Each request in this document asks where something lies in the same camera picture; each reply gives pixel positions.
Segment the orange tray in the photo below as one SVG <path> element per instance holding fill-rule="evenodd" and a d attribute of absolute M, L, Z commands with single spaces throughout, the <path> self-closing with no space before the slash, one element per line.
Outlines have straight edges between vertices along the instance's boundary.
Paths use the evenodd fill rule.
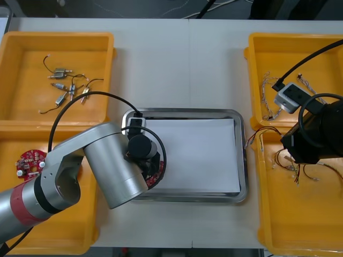
<path fill-rule="evenodd" d="M 4 131 L 4 127 L 0 128 L 0 192 L 23 182 L 17 177 L 14 165 L 22 153 L 30 149 L 47 152 L 46 133 L 41 133 L 40 139 L 34 134 L 32 139 L 31 133 L 25 133 L 20 128 L 13 129 L 9 132 Z M 76 133 L 58 132 L 56 138 L 62 141 Z M 83 254 L 89 249 L 98 237 L 95 228 L 96 180 L 85 158 L 78 180 L 81 187 L 80 201 L 35 226 L 11 254 Z M 18 238 L 8 241 L 8 245 L 12 245 Z"/>
<path fill-rule="evenodd" d="M 249 36 L 249 47 L 244 56 L 248 60 L 249 80 L 253 116 L 250 123 L 253 129 L 263 126 L 292 127 L 297 122 L 298 111 L 290 115 L 285 111 L 273 121 L 263 120 L 267 109 L 261 103 L 262 81 L 267 71 L 271 77 L 281 77 L 296 63 L 316 50 L 343 39 L 343 35 L 310 35 L 310 34 L 268 34 L 253 33 Z M 308 80 L 317 93 L 343 94 L 343 48 L 337 47 L 308 61 L 284 81 L 285 84 L 294 82 L 298 73 Z M 276 112 L 279 107 L 273 100 L 276 92 L 271 85 L 265 87 L 266 99 L 270 108 Z M 325 98 L 328 103 L 333 99 Z"/>
<path fill-rule="evenodd" d="M 299 186 L 294 172 L 277 165 L 273 154 L 283 146 L 276 133 L 259 134 L 253 144 L 259 178 L 259 241 L 275 255 L 342 256 L 343 255 L 343 181 L 332 170 L 321 165 L 307 165 L 307 178 L 301 168 Z M 280 154 L 279 160 L 287 151 Z M 327 159 L 341 173 L 342 159 Z"/>
<path fill-rule="evenodd" d="M 109 91 L 114 57 L 114 38 L 111 33 L 8 32 L 0 47 L 0 126 L 51 126 L 60 109 L 47 114 L 38 110 L 55 107 L 56 99 L 64 92 L 51 86 L 52 82 L 71 85 L 71 77 L 48 79 L 54 70 L 63 67 L 71 74 L 84 73 L 95 81 L 91 90 Z M 76 86 L 86 84 L 75 78 Z M 108 98 L 92 95 L 85 104 L 75 103 L 63 116 L 61 126 L 92 126 L 106 120 Z"/>

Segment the red circuit board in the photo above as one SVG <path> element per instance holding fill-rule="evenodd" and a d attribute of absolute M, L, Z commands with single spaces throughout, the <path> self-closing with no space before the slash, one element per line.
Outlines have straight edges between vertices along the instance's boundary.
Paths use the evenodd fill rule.
<path fill-rule="evenodd" d="M 17 172 L 21 170 L 24 174 L 18 176 L 18 178 L 23 178 L 24 181 L 32 179 L 39 175 L 43 167 L 39 164 L 41 162 L 45 163 L 45 158 L 47 153 L 40 150 L 29 150 L 20 156 L 20 159 L 16 162 Z"/>

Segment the metal tray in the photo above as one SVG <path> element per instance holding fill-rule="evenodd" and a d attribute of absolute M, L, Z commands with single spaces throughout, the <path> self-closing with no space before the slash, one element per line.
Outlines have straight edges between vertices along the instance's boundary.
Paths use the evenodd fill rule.
<path fill-rule="evenodd" d="M 173 201 L 173 202 L 241 202 L 248 192 L 247 157 L 245 154 L 244 124 L 242 116 L 234 110 L 225 109 L 175 109 L 148 108 L 140 109 L 146 119 L 233 119 L 237 150 L 238 178 L 240 192 L 237 193 L 150 193 L 146 192 L 135 200 L 145 201 Z M 123 116 L 122 126 L 125 127 L 129 118 L 133 117 L 133 110 Z"/>

